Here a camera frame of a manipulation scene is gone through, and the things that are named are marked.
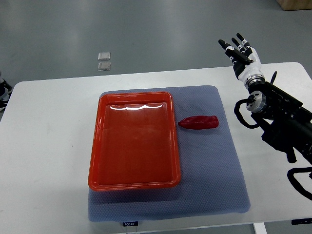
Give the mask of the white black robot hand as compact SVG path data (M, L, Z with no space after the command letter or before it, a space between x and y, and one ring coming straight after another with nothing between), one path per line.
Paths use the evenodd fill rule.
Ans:
M232 38L235 47L222 39L218 43L232 62L236 78L248 89L253 82L265 81L261 72L261 61L256 50L240 33L236 37L238 40Z

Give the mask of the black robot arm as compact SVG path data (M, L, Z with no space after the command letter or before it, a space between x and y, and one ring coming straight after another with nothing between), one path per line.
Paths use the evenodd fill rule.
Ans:
M312 162L312 113L303 108L303 103L279 89L273 82L265 81L260 74L247 78L249 92L247 110L256 125L264 133L262 140L275 150L286 153L289 163L296 162L294 151Z

